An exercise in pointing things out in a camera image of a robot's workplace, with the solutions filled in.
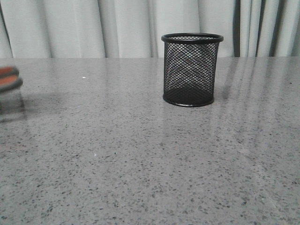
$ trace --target white curtain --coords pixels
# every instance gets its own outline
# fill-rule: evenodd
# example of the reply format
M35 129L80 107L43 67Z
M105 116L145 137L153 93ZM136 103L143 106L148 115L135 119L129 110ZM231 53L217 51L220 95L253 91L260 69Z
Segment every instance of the white curtain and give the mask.
M299 56L300 0L0 0L0 58L163 57L161 36L224 36L219 57Z

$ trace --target gray speckled surface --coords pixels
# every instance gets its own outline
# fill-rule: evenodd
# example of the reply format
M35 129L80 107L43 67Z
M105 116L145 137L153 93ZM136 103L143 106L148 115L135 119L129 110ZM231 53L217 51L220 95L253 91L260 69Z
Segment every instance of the gray speckled surface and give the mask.
M0 224L299 224L300 58L220 58L198 108L162 100L163 59L7 64Z

